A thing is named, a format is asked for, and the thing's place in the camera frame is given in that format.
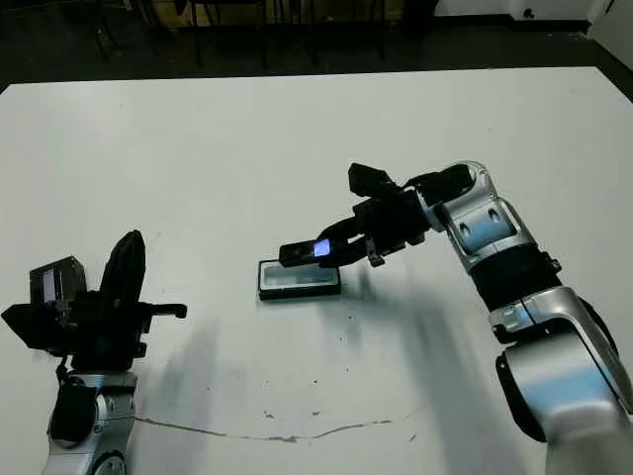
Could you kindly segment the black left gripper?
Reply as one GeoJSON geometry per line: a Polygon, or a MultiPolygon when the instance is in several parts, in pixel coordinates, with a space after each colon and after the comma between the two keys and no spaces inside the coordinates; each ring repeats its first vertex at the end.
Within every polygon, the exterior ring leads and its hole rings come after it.
{"type": "Polygon", "coordinates": [[[66,352],[74,369],[127,371],[146,355],[141,337],[153,318],[187,316],[184,304],[140,302],[144,274],[145,243],[141,232],[133,230],[115,244],[104,268],[102,292],[82,293],[70,303],[66,352]]]}

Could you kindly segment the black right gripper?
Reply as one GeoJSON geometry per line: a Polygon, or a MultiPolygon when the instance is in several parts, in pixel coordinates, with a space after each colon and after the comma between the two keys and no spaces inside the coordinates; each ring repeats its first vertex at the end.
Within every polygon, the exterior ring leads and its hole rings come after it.
{"type": "Polygon", "coordinates": [[[381,266],[386,255],[423,242],[428,231],[428,219],[414,190],[369,198],[352,211],[354,216],[328,226],[317,236],[330,240],[329,267],[351,265],[367,255],[372,267],[381,266]]]}

